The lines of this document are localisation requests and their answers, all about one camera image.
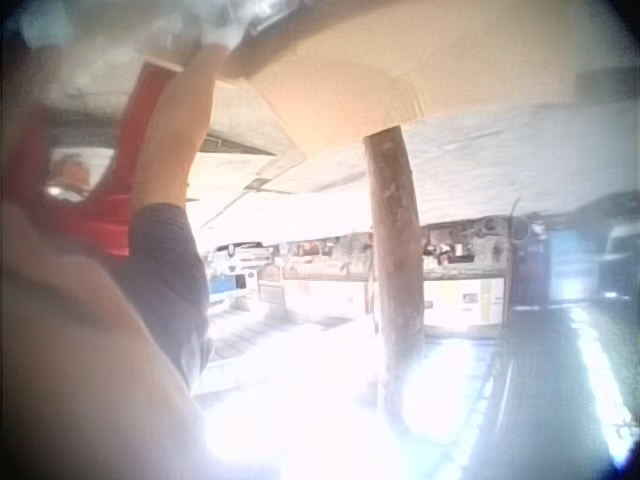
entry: wooden pole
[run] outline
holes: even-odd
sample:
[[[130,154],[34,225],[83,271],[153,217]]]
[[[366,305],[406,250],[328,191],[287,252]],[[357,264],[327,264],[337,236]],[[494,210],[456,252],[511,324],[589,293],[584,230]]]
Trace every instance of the wooden pole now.
[[[404,385],[422,347],[424,292],[418,206],[400,127],[369,135],[364,146],[384,352],[378,407],[402,425]]]

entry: light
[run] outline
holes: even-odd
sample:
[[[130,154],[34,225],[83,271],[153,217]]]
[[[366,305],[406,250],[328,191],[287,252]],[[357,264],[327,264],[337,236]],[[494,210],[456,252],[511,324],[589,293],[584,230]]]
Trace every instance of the light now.
[[[442,342],[407,382],[403,416],[409,428],[434,442],[449,443],[468,411],[470,399],[465,394],[472,368],[469,341]]]
[[[52,197],[59,197],[60,195],[62,195],[62,192],[63,192],[62,188],[56,185],[49,185],[47,187],[47,193]]]
[[[281,480],[403,480],[398,441],[381,417],[290,383],[230,397],[207,414],[207,439],[231,462],[278,463]]]
[[[578,348],[587,370],[602,434],[614,465],[622,468],[629,460],[634,443],[640,438],[640,430],[624,405],[598,334],[586,323],[587,314],[582,309],[573,309],[571,316],[575,320],[572,326],[578,333]]]

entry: ceiling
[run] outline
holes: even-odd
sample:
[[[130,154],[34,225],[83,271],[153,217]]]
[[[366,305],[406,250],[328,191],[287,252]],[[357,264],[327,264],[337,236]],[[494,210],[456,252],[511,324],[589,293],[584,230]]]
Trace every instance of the ceiling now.
[[[581,59],[583,66],[601,67],[611,59],[615,65],[637,65],[634,43],[631,50],[628,44],[621,50],[609,36],[610,48],[600,43],[591,48],[593,34],[585,35],[591,56]],[[119,116],[148,52],[145,41],[142,34],[120,41],[80,37],[65,50],[49,104]],[[618,85],[606,88],[615,91]],[[516,214],[563,212],[608,193],[637,189],[637,95],[614,100],[495,106],[404,125],[421,224],[508,214],[516,201]],[[188,195],[199,201],[188,208],[202,248],[370,228],[361,144],[306,157],[266,102],[242,81],[218,83],[211,132],[265,154],[198,156]],[[247,189],[255,179],[263,179],[261,188]]]

